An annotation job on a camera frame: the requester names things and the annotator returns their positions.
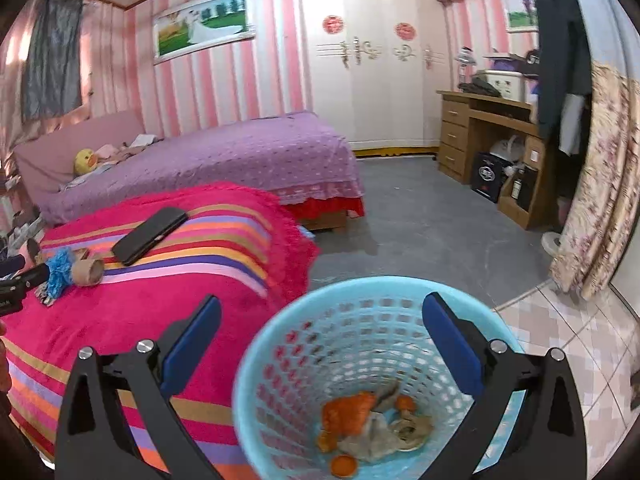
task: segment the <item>desk drawer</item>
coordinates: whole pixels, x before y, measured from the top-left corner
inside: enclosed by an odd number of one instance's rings
[[[442,120],[460,126],[469,126],[469,105],[455,101],[442,101]]]
[[[453,146],[466,152],[466,133],[468,129],[458,124],[451,124],[442,121],[440,140],[449,146]]]
[[[440,151],[438,152],[439,163],[456,173],[465,173],[465,157],[465,152],[461,152],[446,144],[440,145]]]

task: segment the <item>red paper cutout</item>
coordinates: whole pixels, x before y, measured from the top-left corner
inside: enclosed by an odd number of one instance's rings
[[[327,34],[338,34],[344,28],[344,21],[339,16],[327,16],[322,20],[322,28]]]
[[[401,22],[394,28],[398,38],[404,41],[411,41],[415,38],[415,29],[409,23]]]

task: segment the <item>pink headboard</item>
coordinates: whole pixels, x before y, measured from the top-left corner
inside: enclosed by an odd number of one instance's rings
[[[83,148],[97,150],[105,144],[119,146],[145,133],[133,110],[89,119],[14,149],[22,181],[35,203],[43,195],[57,193],[61,184],[74,179],[74,159]]]

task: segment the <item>lamp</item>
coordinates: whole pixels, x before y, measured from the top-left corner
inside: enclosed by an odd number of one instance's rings
[[[460,49],[460,53],[453,59],[453,61],[460,63],[460,68],[458,69],[458,83],[466,83],[466,67],[477,64],[473,51],[468,46],[464,46]]]

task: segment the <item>gray curtain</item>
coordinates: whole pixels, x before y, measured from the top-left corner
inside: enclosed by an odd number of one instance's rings
[[[38,0],[22,76],[22,122],[61,117],[82,105],[82,0]]]

